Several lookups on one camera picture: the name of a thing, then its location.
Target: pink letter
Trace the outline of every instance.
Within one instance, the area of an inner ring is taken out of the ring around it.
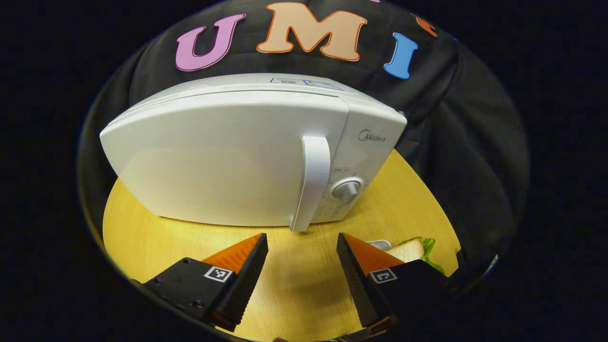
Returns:
[[[245,14],[237,14],[216,21],[213,25],[218,28],[215,45],[211,51],[202,56],[194,54],[194,46],[196,37],[205,30],[205,27],[202,26],[181,35],[178,38],[178,50],[175,53],[175,66],[182,71],[194,71],[217,63],[230,49],[234,28],[237,26],[237,22],[243,18],[245,18]]]

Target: blue letter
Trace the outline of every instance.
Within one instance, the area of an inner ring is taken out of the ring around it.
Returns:
[[[407,80],[410,78],[407,68],[410,66],[412,55],[414,50],[418,49],[418,45],[400,33],[393,33],[393,38],[397,40],[393,59],[384,65],[384,70],[395,77]]]

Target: black cloth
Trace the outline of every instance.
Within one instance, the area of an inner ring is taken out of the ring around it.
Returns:
[[[290,31],[292,51],[256,51],[272,21],[266,6],[276,1],[233,0],[209,7],[171,26],[137,51],[108,80],[86,120],[78,152],[78,184],[90,224],[99,232],[116,175],[103,153],[98,134],[130,106],[171,86],[207,77],[250,72],[281,72],[326,77],[356,88],[396,110],[409,123],[396,150],[414,168],[452,223],[466,254],[466,267],[502,253],[522,218],[529,179],[528,150],[513,101],[485,64],[436,25],[438,37],[426,32],[410,12],[371,1],[309,0],[318,20],[337,10],[367,19],[361,28],[359,61],[324,56],[319,48],[302,51]],[[180,71],[176,40],[200,26],[195,54],[215,43],[215,21],[238,13],[228,53],[214,65]],[[393,33],[418,45],[410,78],[383,69],[395,50]]]

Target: white microwave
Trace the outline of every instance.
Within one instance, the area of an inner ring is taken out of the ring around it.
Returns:
[[[406,124],[402,113],[330,79],[235,74],[161,91],[100,139],[152,214],[305,231],[344,218]]]

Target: bread slice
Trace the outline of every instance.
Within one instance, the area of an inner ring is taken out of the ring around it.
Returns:
[[[410,262],[422,259],[424,256],[424,246],[420,239],[410,240],[402,245],[395,246],[387,251],[390,255],[403,262]]]

